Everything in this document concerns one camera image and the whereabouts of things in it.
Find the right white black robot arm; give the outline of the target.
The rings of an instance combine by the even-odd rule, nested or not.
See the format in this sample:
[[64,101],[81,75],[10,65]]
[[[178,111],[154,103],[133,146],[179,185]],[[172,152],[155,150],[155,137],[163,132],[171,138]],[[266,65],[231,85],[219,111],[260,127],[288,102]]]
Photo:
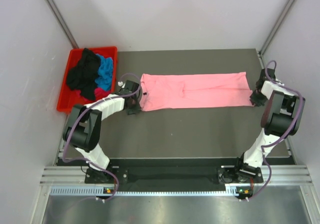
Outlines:
[[253,145],[237,159],[233,176],[239,182],[262,182],[261,166],[271,150],[288,136],[297,133],[306,99],[276,79],[275,69],[264,68],[250,101],[266,105],[261,118],[261,132]]

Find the pink t shirt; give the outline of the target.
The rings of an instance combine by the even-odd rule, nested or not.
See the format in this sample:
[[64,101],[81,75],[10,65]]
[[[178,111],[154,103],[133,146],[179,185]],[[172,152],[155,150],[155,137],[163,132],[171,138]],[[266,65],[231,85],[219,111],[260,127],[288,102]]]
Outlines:
[[140,79],[144,112],[161,109],[251,107],[246,73],[151,75]]

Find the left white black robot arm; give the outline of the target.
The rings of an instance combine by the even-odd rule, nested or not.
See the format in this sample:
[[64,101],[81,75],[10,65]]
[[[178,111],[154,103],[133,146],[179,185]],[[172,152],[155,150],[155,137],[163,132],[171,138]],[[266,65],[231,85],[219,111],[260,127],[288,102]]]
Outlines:
[[74,105],[63,130],[63,140],[81,154],[77,160],[82,160],[88,165],[85,173],[86,184],[117,181],[110,167],[110,158],[99,144],[102,121],[124,110],[128,115],[141,111],[141,85],[132,80],[120,81],[118,84],[120,89],[116,93],[94,103]]

